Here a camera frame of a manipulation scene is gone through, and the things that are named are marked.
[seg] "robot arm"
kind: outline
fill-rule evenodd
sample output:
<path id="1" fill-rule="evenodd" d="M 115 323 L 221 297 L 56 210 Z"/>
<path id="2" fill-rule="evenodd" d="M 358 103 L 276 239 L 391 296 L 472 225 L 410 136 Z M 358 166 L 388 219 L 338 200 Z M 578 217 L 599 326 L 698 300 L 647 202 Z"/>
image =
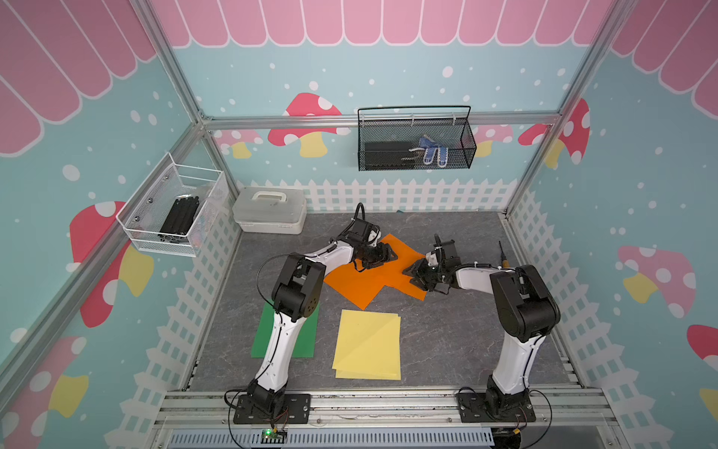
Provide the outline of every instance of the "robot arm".
<path id="1" fill-rule="evenodd" d="M 289 359 L 304 322 L 319 304 L 325 276 L 344 264 L 354 263 L 358 271 L 364 271 L 397 259 L 388 244 L 379 242 L 379 226 L 364 218 L 364 206 L 359 203 L 354 218 L 329 245 L 311 254 L 290 254 L 284 262 L 271 294 L 275 313 L 267 352 L 247 386 L 254 407 L 271 419 L 284 409 Z M 361 270 L 356 259 L 361 261 Z"/>
<path id="2" fill-rule="evenodd" d="M 453 240 L 434 237 L 434 250 L 404 274 L 427 291 L 448 294 L 453 287 L 494 295 L 505 334 L 498 365 L 488 380 L 486 406 L 499 417 L 529 400 L 528 375 L 539 346 L 559 322 L 559 308 L 533 265 L 500 269 L 477 262 L 462 264 Z"/>

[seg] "orange paper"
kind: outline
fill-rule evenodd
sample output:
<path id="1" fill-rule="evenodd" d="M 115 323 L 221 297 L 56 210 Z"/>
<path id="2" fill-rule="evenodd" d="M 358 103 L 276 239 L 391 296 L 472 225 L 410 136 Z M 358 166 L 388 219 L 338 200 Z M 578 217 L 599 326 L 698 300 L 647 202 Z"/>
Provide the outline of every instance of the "orange paper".
<path id="1" fill-rule="evenodd" d="M 361 310 L 367 308 L 384 286 L 393 287 L 423 301 L 426 292 L 409 284 L 411 277 L 401 272 L 415 261 L 423 259 L 424 255 L 417 253 L 391 234 L 385 236 L 381 241 L 391 246 L 398 256 L 397 260 L 386 262 L 381 267 L 368 269 L 361 273 L 354 269 L 354 264 L 342 265 L 329 273 L 325 277 L 324 283 L 337 290 Z M 357 261 L 357 266 L 361 269 L 359 261 Z"/>

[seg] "screwdriver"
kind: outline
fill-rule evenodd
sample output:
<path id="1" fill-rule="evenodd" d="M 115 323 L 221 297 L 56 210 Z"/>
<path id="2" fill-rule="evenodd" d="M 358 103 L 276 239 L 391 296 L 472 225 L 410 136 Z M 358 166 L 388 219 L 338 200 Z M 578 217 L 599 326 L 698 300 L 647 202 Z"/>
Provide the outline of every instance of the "screwdriver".
<path id="1" fill-rule="evenodd" d="M 501 246 L 501 240 L 498 241 L 498 248 L 501 250 L 501 266 L 503 268 L 509 268 L 510 265 L 508 264 L 508 259 L 506 259 L 506 254 L 503 252 L 503 247 Z"/>

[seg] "white picket fence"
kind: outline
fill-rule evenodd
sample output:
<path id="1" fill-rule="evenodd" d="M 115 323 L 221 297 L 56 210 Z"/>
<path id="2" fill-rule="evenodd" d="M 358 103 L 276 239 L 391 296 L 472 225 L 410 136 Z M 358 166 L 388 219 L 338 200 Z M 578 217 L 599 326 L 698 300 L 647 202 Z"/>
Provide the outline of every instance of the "white picket fence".
<path id="1" fill-rule="evenodd" d="M 598 319 L 600 305 L 589 302 L 589 286 L 579 283 L 579 269 L 569 265 L 569 253 L 561 251 L 561 239 L 554 238 L 554 226 L 547 224 L 548 213 L 541 213 L 541 202 L 535 201 L 535 195 L 536 192 L 526 192 L 511 218 L 529 263 L 537 268 L 559 304 L 559 327 L 569 338 L 572 361 L 583 370 L 591 386 L 604 389 L 631 447 L 642 443 L 645 448 L 653 448 L 654 443 L 668 449 L 673 430 L 653 419 L 651 408 L 656 401 L 638 392 L 638 372 L 626 368 L 621 361 L 623 346 L 608 338 L 611 325 Z"/>
<path id="2" fill-rule="evenodd" d="M 382 180 L 375 184 L 372 180 L 360 184 L 354 180 L 345 184 L 340 180 L 332 184 L 325 180 L 317 184 L 310 180 L 306 185 L 300 181 L 288 184 L 281 181 L 273 185 L 267 181 L 265 187 L 301 189 L 307 199 L 309 212 L 348 212 L 353 211 L 357 203 L 364 203 L 366 210 L 394 212 L 397 210 L 504 210 L 516 189 L 517 180 L 504 183 L 503 180 L 490 184 L 488 180 L 474 183 L 469 180 L 461 184 L 459 180 L 446 183 L 440 180 L 432 184 L 429 180 L 418 183 L 411 180 L 402 183 L 397 180 L 389 184 Z"/>
<path id="3" fill-rule="evenodd" d="M 225 207 L 210 230 L 202 251 L 192 259 L 192 271 L 184 273 L 184 287 L 176 289 L 177 304 L 167 308 L 167 325 L 157 328 L 158 343 L 146 351 L 147 369 L 134 376 L 135 395 L 120 403 L 124 413 L 120 426 L 105 434 L 110 449 L 145 447 L 147 431 L 154 424 L 164 395 L 177 389 L 179 379 L 191 369 L 188 365 L 200 342 L 202 327 L 207 325 L 211 305 L 219 295 L 222 276 L 229 269 L 239 231 Z"/>

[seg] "box handle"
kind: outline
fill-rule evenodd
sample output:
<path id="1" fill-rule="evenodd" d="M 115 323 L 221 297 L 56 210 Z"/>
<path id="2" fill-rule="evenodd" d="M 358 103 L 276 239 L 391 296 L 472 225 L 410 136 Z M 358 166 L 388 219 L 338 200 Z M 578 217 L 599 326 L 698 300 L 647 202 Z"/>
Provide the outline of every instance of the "box handle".
<path id="1" fill-rule="evenodd" d="M 260 190 L 255 193 L 252 197 L 252 201 L 257 201 L 260 198 L 278 198 L 281 202 L 286 202 L 286 193 L 282 192 L 271 192 L 269 190 Z"/>

